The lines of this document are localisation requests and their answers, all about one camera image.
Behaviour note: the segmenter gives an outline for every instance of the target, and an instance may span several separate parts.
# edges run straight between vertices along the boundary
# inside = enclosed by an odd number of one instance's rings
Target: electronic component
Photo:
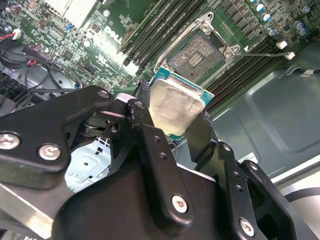
[[[289,32],[289,31],[290,31],[290,25],[289,25],[289,24],[288,24],[288,25],[285,25],[285,26],[283,27],[283,31]]]
[[[246,21],[244,18],[242,18],[239,22],[236,23],[236,25],[237,25],[240,29],[242,29],[246,24],[247,24],[247,21]]]
[[[129,39],[134,40],[130,42],[128,39],[121,47],[123,53],[129,51],[123,63],[128,65],[134,60],[135,64],[140,65],[136,73],[140,75],[153,56],[185,26],[186,21],[204,2],[205,0],[170,0],[162,5],[159,12],[141,29],[141,33],[138,36],[131,35]]]
[[[247,35],[246,38],[251,40],[253,39],[255,36],[257,36],[257,33],[255,31],[250,31]]]
[[[91,40],[90,39],[84,40],[83,46],[85,46],[86,48],[89,48],[91,46]]]
[[[260,13],[263,12],[265,10],[265,6],[261,3],[257,3],[253,6],[254,11]]]
[[[91,64],[89,64],[87,62],[84,64],[84,68],[92,75],[95,74],[97,71],[97,69],[94,66],[92,66]]]
[[[150,85],[150,115],[154,126],[167,135],[181,136],[214,97],[163,67]]]
[[[297,30],[296,33],[300,36],[304,36],[308,33],[308,30],[306,28],[302,28],[301,30]]]
[[[232,20],[236,23],[242,18],[242,15],[240,12],[237,12],[235,15],[233,15]]]
[[[13,30],[12,33],[14,34],[14,36],[12,37],[12,40],[17,40],[17,39],[19,39],[19,38],[21,37],[21,35],[22,35],[22,31],[21,31],[19,28]]]
[[[296,55],[295,55],[294,52],[290,52],[290,54],[285,55],[284,57],[285,57],[286,59],[288,59],[288,60],[291,60],[291,59],[293,59],[295,56],[296,56]]]
[[[8,12],[8,13],[18,13],[18,12],[21,12],[22,10],[23,10],[23,8],[22,8],[22,6],[20,4],[7,6],[5,8],[5,11]]]
[[[269,36],[274,36],[276,34],[276,31],[273,30],[272,28],[268,28],[266,30],[266,34],[268,34]]]
[[[303,22],[300,22],[300,21],[295,21],[294,24],[293,24],[293,27],[296,29],[296,30],[301,30],[305,27],[305,24]]]
[[[176,53],[168,65],[193,83],[225,59],[224,55],[202,32],[197,33]]]
[[[309,6],[304,6],[304,7],[302,8],[302,13],[303,13],[303,14],[307,14],[308,12],[310,12],[310,7],[309,7]]]
[[[22,2],[10,1],[10,5],[21,4],[23,12],[4,12],[0,28],[4,30],[6,26],[10,26],[11,29],[7,28],[2,37],[11,34],[16,26],[19,26],[23,33],[19,38],[20,43],[33,46],[34,51],[45,55],[50,59],[48,61],[67,64],[77,72],[86,86],[103,83],[115,96],[122,89],[132,93],[141,79],[138,75],[142,72],[145,80],[149,81],[154,75],[155,65],[158,68],[167,66],[183,76],[181,70],[170,66],[170,61],[187,48],[188,42],[199,31],[205,34],[206,41],[222,56],[205,74],[196,73],[193,78],[190,77],[190,71],[186,71],[189,74],[188,80],[195,80],[206,88],[239,60],[238,57],[233,57],[234,50],[244,49],[249,54],[254,46],[272,36],[275,42],[286,41],[298,52],[308,44],[303,38],[310,38],[320,26],[320,18],[314,18],[320,13],[316,0],[310,0],[307,4],[297,0],[293,5],[276,0],[140,0],[139,3],[123,0],[124,6],[114,0]],[[253,8],[256,4],[264,5],[265,10],[255,12]],[[303,8],[307,6],[312,12],[303,12]],[[206,16],[205,14],[210,16],[205,19],[208,24],[200,20],[192,31],[186,32],[193,21]],[[272,15],[272,18],[270,24],[266,24],[269,15]],[[295,21],[307,24],[307,28],[303,26],[301,29],[299,26],[301,30],[298,30],[294,27]],[[282,39],[278,39],[275,32],[281,34]],[[37,50],[38,46],[35,48],[37,43],[43,45],[39,45],[41,50]],[[235,45],[239,43],[241,48],[236,48]],[[269,51],[268,48],[263,53],[267,54]],[[196,54],[189,66],[197,69],[205,61],[204,56]],[[93,77],[85,69],[85,63],[89,63],[99,74],[96,73]],[[33,69],[30,76],[39,71],[38,69],[41,68]],[[71,81],[75,80],[67,70],[62,71]]]
[[[106,18],[110,16],[110,11],[108,9],[103,11],[103,16],[105,16]]]
[[[231,16],[233,15],[235,12],[237,11],[237,8],[235,5],[231,5],[227,10],[226,12]]]
[[[242,31],[244,34],[248,34],[251,30],[252,30],[252,27],[251,27],[249,24],[246,25],[244,28],[241,29],[241,31]]]
[[[275,44],[279,49],[284,49],[286,46],[288,46],[288,43],[286,41],[277,42]]]
[[[10,25],[5,25],[3,29],[4,29],[4,31],[6,33],[11,33],[12,32],[12,27]]]
[[[227,9],[231,6],[232,2],[230,0],[224,0],[222,3],[221,3],[221,6],[224,8],[224,9]]]
[[[260,20],[263,21],[263,22],[269,22],[270,17],[271,16],[268,13],[262,13],[261,16],[260,16]]]
[[[69,20],[76,28],[81,28],[97,0],[44,0],[50,11]]]
[[[65,50],[64,54],[62,55],[66,60],[70,61],[73,57],[74,54],[69,51],[69,50]]]
[[[41,51],[44,48],[44,45],[42,43],[38,43],[36,45],[34,45],[33,50],[36,52]]]

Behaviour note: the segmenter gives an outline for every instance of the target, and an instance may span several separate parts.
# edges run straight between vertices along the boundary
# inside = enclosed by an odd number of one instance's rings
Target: black cable
[[[68,70],[70,73],[72,73],[72,75],[75,77],[76,79],[76,82],[77,82],[77,85],[79,86],[79,88],[81,88],[83,86],[81,80],[79,79],[78,75],[72,70],[70,69],[68,66],[66,66],[65,64],[63,63],[60,63],[58,61],[46,61],[46,60],[42,60],[42,59],[39,59],[37,57],[34,57],[34,56],[30,56],[30,55],[26,55],[26,54],[20,54],[20,53],[16,53],[16,52],[11,52],[11,51],[7,51],[7,50],[3,50],[3,49],[0,49],[0,58],[1,58],[1,54],[2,53],[7,53],[7,54],[11,54],[11,55],[15,55],[15,56],[18,56],[18,57],[22,57],[22,58],[26,58],[26,62],[28,63],[29,60],[34,60],[34,61],[37,61],[39,64],[43,64],[45,66],[47,66],[48,68],[52,69],[51,66],[49,65],[58,65],[58,66],[61,66],[63,68],[65,68],[66,70]],[[25,80],[27,80],[28,82],[28,74],[30,72],[30,68],[27,70],[27,73],[26,73],[26,78]],[[58,89],[35,89],[41,85],[43,85],[43,83],[46,81],[46,79],[50,77],[50,79],[52,80],[53,84],[58,88]],[[68,93],[68,92],[73,92],[77,90],[76,88],[61,88],[61,86],[57,83],[57,81],[55,80],[55,78],[53,77],[51,71],[48,72],[47,76],[41,81],[41,84],[39,83],[36,87],[32,87],[30,89],[30,91],[32,93]]]
[[[16,46],[18,46],[20,43],[7,38],[3,41],[0,42],[0,48],[3,49],[11,49],[14,48]],[[26,68],[28,66],[28,62],[29,60],[26,59],[25,61],[18,61],[18,60],[13,60],[13,59],[9,59],[7,57],[5,57],[4,51],[0,51],[0,62],[2,63],[2,65],[4,65],[5,67],[9,68],[9,69],[22,69],[22,68]]]
[[[28,85],[28,75],[30,73],[30,71],[36,67],[36,66],[39,66],[39,65],[43,65],[45,66],[46,70],[47,70],[47,75],[43,78],[43,80],[36,86],[32,87],[29,89],[29,85]],[[48,78],[50,78],[52,81],[55,81],[54,77],[52,76],[52,69],[50,66],[48,66],[47,64],[44,64],[44,63],[37,63],[35,65],[32,65],[28,68],[28,70],[26,71],[25,73],[25,76],[24,76],[24,85],[26,87],[26,89],[31,92],[31,93],[44,93],[44,94],[48,94],[48,93],[68,93],[68,92],[73,92],[77,89],[74,89],[74,88],[62,88],[62,89],[36,89],[38,87],[40,87],[41,85],[43,85],[46,80]]]

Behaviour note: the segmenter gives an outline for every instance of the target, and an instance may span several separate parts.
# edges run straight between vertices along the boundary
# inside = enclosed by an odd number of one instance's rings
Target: metal bracket
[[[191,23],[186,30],[184,30],[184,32],[177,37],[177,39],[160,55],[160,57],[158,58],[158,60],[156,61],[156,64],[154,66],[153,71],[156,73],[159,70],[159,67],[161,66],[161,64],[163,63],[163,61],[166,59],[166,57],[169,55],[169,53],[183,40],[185,39],[185,37],[199,29],[203,23],[206,23],[207,25],[211,25],[212,21],[214,19],[214,13],[208,12],[205,15],[202,15],[201,17],[197,18],[193,23]]]
[[[259,229],[251,204],[245,173],[237,167],[230,146],[219,141],[214,147],[212,159],[201,169],[213,175],[219,183],[219,217],[221,234],[226,239],[267,240]]]
[[[113,101],[103,88],[89,86],[0,117],[0,134],[19,140],[10,149],[0,149],[0,182],[34,189],[59,184],[79,125],[88,115],[108,110]]]

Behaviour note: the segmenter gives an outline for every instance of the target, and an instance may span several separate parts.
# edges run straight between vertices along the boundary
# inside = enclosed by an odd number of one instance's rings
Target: cable
[[[283,57],[290,55],[291,52],[282,52],[282,53],[238,53],[236,57]]]
[[[3,53],[7,53],[7,54],[14,55],[14,56],[26,58],[26,61],[21,62],[21,61],[8,59],[8,58],[3,56]],[[20,54],[20,53],[16,53],[16,52],[11,52],[11,51],[7,51],[7,50],[4,50],[4,49],[0,49],[0,62],[5,67],[11,68],[11,69],[19,69],[19,68],[30,67],[27,70],[26,76],[25,76],[25,80],[26,80],[25,83],[27,83],[27,85],[26,85],[27,89],[28,89],[28,74],[30,73],[30,69],[35,67],[35,66],[38,66],[38,64],[43,64],[44,66],[46,66],[47,67],[46,70],[47,70],[48,74],[41,81],[41,83],[39,83],[37,86],[32,87],[30,89],[30,91],[33,92],[33,93],[68,93],[68,92],[73,92],[76,89],[83,88],[83,84],[82,84],[80,78],[78,77],[78,75],[71,68],[69,68],[65,64],[60,63],[58,61],[46,61],[46,60],[39,59],[39,58],[34,57],[34,56],[30,56],[30,55],[26,55],[26,54]],[[65,88],[65,89],[61,88],[61,86],[57,83],[57,81],[55,80],[55,78],[52,75],[52,72],[51,72],[52,67],[50,65],[60,66],[60,67],[62,67],[64,69],[66,69],[67,71],[69,71],[75,77],[75,80],[76,80],[76,83],[77,83],[77,87],[76,88]],[[43,85],[48,77],[50,77],[50,79],[52,80],[53,84],[56,86],[57,89],[36,89],[36,88],[40,87],[41,85]]]
[[[36,67],[36,66],[45,66],[46,71],[47,71],[47,75],[43,78],[43,80],[36,86],[29,88],[28,85],[28,75],[30,73],[30,71]],[[26,71],[25,75],[24,75],[24,85],[26,87],[26,89],[28,91],[30,91],[31,93],[44,93],[44,94],[48,94],[48,93],[68,93],[68,92],[73,92],[77,89],[74,88],[62,88],[62,89],[37,89],[38,87],[40,87],[41,85],[43,85],[47,79],[50,78],[52,82],[55,82],[56,80],[54,79],[54,77],[52,76],[52,69],[50,68],[50,66],[48,66],[47,64],[44,63],[37,63],[35,65],[32,65],[28,68],[28,70]]]

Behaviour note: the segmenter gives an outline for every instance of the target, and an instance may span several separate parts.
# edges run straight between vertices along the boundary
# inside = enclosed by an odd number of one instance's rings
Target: gray metal panel
[[[319,44],[290,63],[319,69]],[[284,73],[273,71],[213,118],[218,138],[236,159],[254,153],[270,178],[320,154],[320,78]]]

